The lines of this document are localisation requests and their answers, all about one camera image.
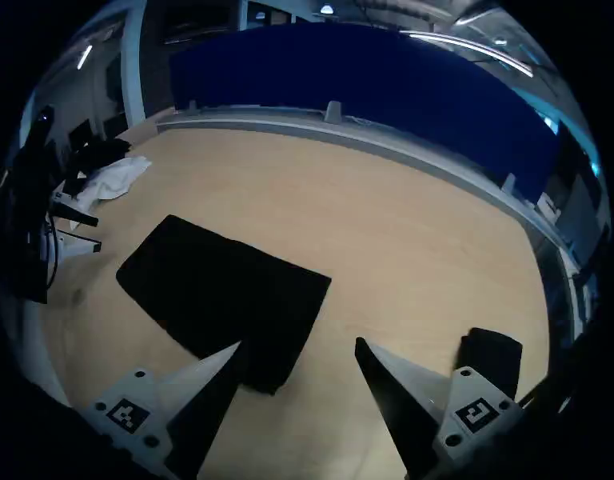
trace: white towel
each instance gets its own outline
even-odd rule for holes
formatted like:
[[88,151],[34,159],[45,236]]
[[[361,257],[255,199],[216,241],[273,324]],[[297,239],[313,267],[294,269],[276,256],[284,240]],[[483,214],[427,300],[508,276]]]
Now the white towel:
[[[126,194],[134,181],[152,162],[145,157],[127,157],[93,173],[83,191],[76,197],[78,208],[87,214],[98,200],[111,200]],[[70,222],[71,230],[78,222]]]

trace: blue divider panel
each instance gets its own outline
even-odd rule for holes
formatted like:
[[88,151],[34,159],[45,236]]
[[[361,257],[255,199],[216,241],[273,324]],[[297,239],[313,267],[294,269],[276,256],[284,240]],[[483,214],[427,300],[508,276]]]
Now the blue divider panel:
[[387,30],[331,23],[246,30],[176,54],[170,68],[178,109],[195,100],[325,110],[338,100],[345,115],[442,145],[500,179],[514,173],[532,202],[556,159],[556,136],[504,83],[452,52]]

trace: ceiling light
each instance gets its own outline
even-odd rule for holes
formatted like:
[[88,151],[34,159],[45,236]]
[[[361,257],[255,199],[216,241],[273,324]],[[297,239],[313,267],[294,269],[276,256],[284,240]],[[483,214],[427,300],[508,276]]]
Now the ceiling light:
[[528,77],[533,77],[532,69],[529,65],[525,65],[523,62],[516,60],[514,57],[511,57],[499,50],[495,50],[486,45],[482,45],[480,43],[471,42],[470,40],[465,40],[463,38],[452,37],[451,35],[443,35],[443,34],[433,34],[430,32],[416,32],[412,30],[402,30],[402,34],[408,34],[411,38],[418,38],[420,40],[425,40],[426,42],[443,42],[449,43],[451,45],[458,45],[464,48],[468,48],[470,50],[474,50],[476,52],[480,52],[482,54],[488,55],[489,57],[495,58],[496,60],[500,60],[503,63],[506,63],[509,66],[512,66],[516,70],[521,71],[523,74]]
[[483,18],[485,15],[497,10],[496,3],[493,0],[484,0],[477,2],[467,7],[464,12],[456,19],[455,25],[467,25],[468,23]]
[[87,46],[85,51],[82,53],[82,57],[78,61],[78,65],[76,66],[77,70],[80,70],[82,68],[82,64],[85,63],[85,60],[87,59],[87,55],[90,54],[90,51],[92,51],[92,46],[91,45]]

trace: desk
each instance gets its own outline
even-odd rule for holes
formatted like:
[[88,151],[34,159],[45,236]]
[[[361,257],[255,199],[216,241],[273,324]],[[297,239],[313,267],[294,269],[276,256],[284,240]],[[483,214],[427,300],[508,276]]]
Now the desk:
[[402,479],[405,468],[353,356],[356,336],[449,374],[469,328],[524,346],[519,396],[546,373],[543,288],[518,222],[419,170],[304,138],[169,130],[134,151],[153,165],[98,207],[99,254],[63,263],[42,312],[75,406],[136,366],[193,361],[122,290],[121,263],[176,214],[333,279],[276,396],[240,389],[201,478]]

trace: black cloth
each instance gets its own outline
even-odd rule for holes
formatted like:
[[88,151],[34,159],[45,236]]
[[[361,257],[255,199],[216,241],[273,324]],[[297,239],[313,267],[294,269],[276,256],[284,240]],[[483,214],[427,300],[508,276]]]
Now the black cloth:
[[199,358],[244,341],[244,383],[269,394],[289,377],[331,283],[173,215],[122,264],[116,279]]
[[89,145],[74,152],[67,162],[65,185],[62,191],[72,197],[80,194],[88,178],[78,178],[78,172],[86,177],[96,170],[111,165],[125,157],[131,145],[120,138],[92,141]]
[[456,368],[470,366],[514,399],[520,377],[522,344],[491,330],[472,328],[460,341]]

